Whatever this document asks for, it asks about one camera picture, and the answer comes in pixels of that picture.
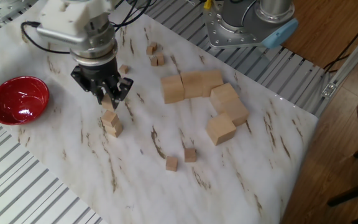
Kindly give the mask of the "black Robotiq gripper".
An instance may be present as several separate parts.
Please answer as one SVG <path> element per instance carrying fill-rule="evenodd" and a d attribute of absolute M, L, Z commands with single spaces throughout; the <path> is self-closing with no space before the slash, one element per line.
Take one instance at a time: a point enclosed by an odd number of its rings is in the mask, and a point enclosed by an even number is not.
<path fill-rule="evenodd" d="M 71 72 L 71 77 L 85 92 L 92 93 L 99 105 L 101 105 L 104 97 L 100 85 L 105 82 L 108 85 L 108 95 L 114 109 L 118 107 L 121 101 L 124 101 L 134 83 L 130 78 L 119 77 L 116 58 L 98 66 L 79 64 Z"/>

